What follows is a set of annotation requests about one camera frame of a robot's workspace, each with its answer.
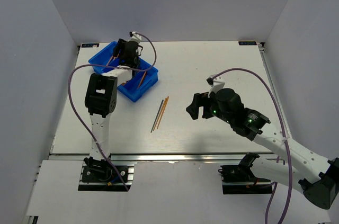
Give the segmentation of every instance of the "white wall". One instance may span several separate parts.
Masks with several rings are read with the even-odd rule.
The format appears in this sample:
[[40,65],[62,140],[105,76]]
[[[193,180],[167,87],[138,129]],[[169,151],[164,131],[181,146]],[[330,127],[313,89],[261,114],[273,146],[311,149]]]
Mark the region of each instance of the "white wall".
[[52,0],[0,0],[0,219],[22,223],[76,46]]
[[156,41],[265,41],[287,0],[53,0],[76,43],[138,30]]
[[288,0],[266,43],[293,137],[328,158],[339,157],[338,11],[339,0]]

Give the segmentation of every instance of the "cable connector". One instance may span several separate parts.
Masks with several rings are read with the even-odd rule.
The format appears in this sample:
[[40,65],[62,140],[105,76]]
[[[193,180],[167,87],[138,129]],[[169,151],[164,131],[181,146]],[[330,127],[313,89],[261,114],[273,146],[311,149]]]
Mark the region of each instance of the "cable connector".
[[213,79],[212,78],[209,77],[209,78],[206,79],[206,81],[209,85],[213,85]]
[[118,179],[119,177],[117,176],[116,178],[114,178],[112,181],[110,181],[110,182],[108,182],[107,183],[107,186],[113,186],[114,184],[114,182]]

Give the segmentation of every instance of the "white tabletop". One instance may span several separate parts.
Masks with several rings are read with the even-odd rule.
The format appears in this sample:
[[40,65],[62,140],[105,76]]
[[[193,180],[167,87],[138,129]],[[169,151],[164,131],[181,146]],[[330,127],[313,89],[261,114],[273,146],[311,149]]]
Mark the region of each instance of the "white tabletop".
[[[76,66],[88,60],[108,43],[98,48],[81,48]],[[153,62],[149,43],[143,42],[142,58]],[[118,92],[117,107],[110,121],[110,147],[115,154],[150,153],[245,153],[268,151],[235,134],[228,124],[211,118],[193,121],[185,108],[193,94],[209,90],[206,82],[212,74],[242,67],[258,73],[269,83],[257,46],[239,46],[236,41],[155,42],[158,53],[155,67],[159,81],[136,103]],[[85,94],[93,69],[78,70],[72,81],[75,106],[90,126],[84,105]],[[256,109],[279,128],[278,117],[266,89],[254,76],[233,71],[223,76],[225,87],[238,93],[246,107]],[[169,96],[168,105],[158,130],[150,133],[160,102]],[[59,122],[53,154],[88,154],[91,137],[71,110],[67,98]]]

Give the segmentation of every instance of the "wooden stick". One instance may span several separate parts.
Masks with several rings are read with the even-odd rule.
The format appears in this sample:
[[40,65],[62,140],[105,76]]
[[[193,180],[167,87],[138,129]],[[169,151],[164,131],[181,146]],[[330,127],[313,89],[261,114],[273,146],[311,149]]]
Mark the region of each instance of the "wooden stick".
[[108,64],[110,64],[110,62],[112,61],[112,59],[113,59],[113,61],[114,61],[115,59],[117,59],[117,58],[119,57],[119,54],[120,54],[120,53],[118,53],[117,57],[113,57],[113,55],[112,55],[111,58],[109,59],[108,63],[106,64],[106,66],[108,66]]
[[160,115],[160,120],[159,120],[157,129],[159,129],[159,125],[160,125],[161,119],[163,118],[163,115],[164,115],[164,113],[165,113],[165,108],[166,108],[166,106],[167,106],[167,103],[168,103],[168,99],[169,99],[169,98],[170,98],[170,97],[167,96],[167,99],[166,99],[166,101],[165,101],[165,103],[164,103],[164,109],[163,109],[163,112],[162,112],[161,115]]
[[164,100],[162,100],[161,103],[160,103],[160,107],[159,107],[159,110],[158,110],[157,115],[155,116],[154,123],[153,123],[152,129],[150,130],[150,133],[152,133],[152,131],[153,131],[153,128],[154,128],[154,125],[155,125],[155,121],[156,121],[157,118],[158,118],[158,115],[159,115],[159,112],[160,112],[160,109],[161,109],[163,103],[164,103]]
[[161,113],[163,112],[164,106],[165,106],[165,104],[166,104],[166,102],[167,102],[167,98],[166,98],[165,101],[164,101],[164,105],[161,107],[160,114],[159,114],[159,116],[158,116],[158,118],[157,118],[157,121],[155,122],[155,126],[153,127],[153,131],[155,130],[155,127],[157,127],[157,123],[158,123],[158,121],[159,121],[159,117],[160,117]]
[[112,61],[113,56],[111,56],[111,58],[108,60],[108,63],[106,64],[106,66],[108,66],[108,64],[110,64],[110,62]]
[[142,76],[142,78],[141,78],[141,81],[140,81],[140,83],[139,83],[139,85],[138,85],[137,89],[138,89],[138,88],[140,87],[140,85],[142,85],[142,83],[144,82],[144,79],[145,79],[146,73],[147,73],[147,71],[145,71],[145,72],[144,72],[144,75]]

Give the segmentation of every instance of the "blue plastic bin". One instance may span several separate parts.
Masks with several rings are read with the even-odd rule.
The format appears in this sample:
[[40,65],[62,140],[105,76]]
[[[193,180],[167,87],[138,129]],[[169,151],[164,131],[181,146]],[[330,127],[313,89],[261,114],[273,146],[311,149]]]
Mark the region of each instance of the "blue plastic bin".
[[[113,54],[113,48],[116,45],[117,43],[115,41],[110,43],[108,46],[102,49],[99,53],[93,56],[88,62],[90,64],[106,65],[107,62],[110,60]],[[119,65],[119,59],[115,59],[114,61],[111,61],[109,64],[109,66],[118,66],[118,65]],[[149,67],[150,67],[149,63],[140,59],[139,69],[147,69]],[[103,67],[93,67],[93,69],[96,73],[99,73],[99,74],[109,72],[112,70],[112,69],[103,68]],[[144,82],[138,88],[138,85],[143,75],[144,75],[144,72],[138,72],[134,76],[134,78],[128,81],[125,85],[118,86],[118,90],[122,94],[124,94],[127,98],[129,98],[131,101],[136,102],[148,89],[150,89],[158,81],[158,70],[155,67],[153,67],[152,69],[147,71]]]

